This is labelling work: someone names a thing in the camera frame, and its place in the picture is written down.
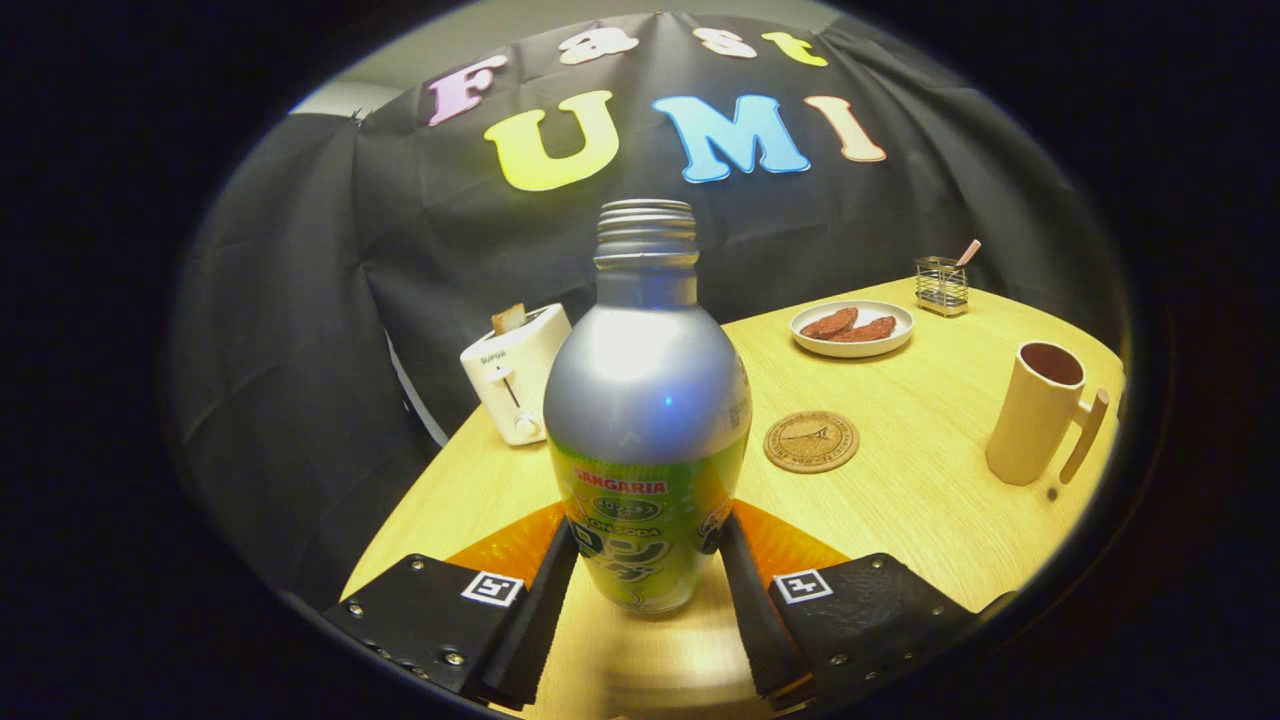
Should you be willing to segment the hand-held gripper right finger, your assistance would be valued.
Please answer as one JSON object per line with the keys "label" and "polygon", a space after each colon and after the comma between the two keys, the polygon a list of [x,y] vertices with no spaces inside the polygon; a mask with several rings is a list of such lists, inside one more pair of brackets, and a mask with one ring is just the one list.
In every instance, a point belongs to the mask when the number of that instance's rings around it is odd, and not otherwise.
{"label": "hand-held gripper right finger", "polygon": [[890,553],[850,559],[741,500],[719,528],[719,555],[755,691],[776,714],[897,684],[1014,598],[973,612]]}

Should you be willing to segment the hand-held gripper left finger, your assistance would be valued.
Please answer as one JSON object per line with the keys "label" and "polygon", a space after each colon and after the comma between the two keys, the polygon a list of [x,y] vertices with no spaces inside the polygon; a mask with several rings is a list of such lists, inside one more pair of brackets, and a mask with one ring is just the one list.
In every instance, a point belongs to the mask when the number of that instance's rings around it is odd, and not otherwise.
{"label": "hand-held gripper left finger", "polygon": [[323,616],[420,685],[520,711],[536,700],[577,557],[550,503],[448,559],[408,553]]}

